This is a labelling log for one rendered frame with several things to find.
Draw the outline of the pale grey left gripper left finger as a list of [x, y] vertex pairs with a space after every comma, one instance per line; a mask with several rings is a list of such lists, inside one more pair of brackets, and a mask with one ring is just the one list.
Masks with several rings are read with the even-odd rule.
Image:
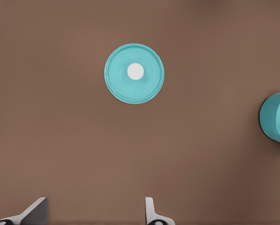
[[0, 225], [46, 225], [48, 221], [48, 197], [38, 198], [21, 214], [0, 220]]

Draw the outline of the teal pot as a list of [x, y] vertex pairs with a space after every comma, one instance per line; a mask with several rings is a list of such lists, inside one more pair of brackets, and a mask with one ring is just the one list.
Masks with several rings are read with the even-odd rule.
[[280, 143], [280, 92], [272, 94], [264, 101], [259, 122], [263, 132]]

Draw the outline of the teal pot lid white knob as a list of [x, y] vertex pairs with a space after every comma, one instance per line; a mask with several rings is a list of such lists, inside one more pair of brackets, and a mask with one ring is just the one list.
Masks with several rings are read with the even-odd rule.
[[104, 78], [115, 98], [137, 105], [152, 100], [159, 93], [165, 70], [161, 58], [153, 49], [131, 43], [118, 47], [110, 54]]

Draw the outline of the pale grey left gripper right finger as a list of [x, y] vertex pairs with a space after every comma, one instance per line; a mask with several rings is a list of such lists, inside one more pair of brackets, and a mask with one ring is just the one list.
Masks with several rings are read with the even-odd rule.
[[145, 197], [145, 222], [146, 225], [175, 225], [173, 219], [156, 213], [152, 197]]

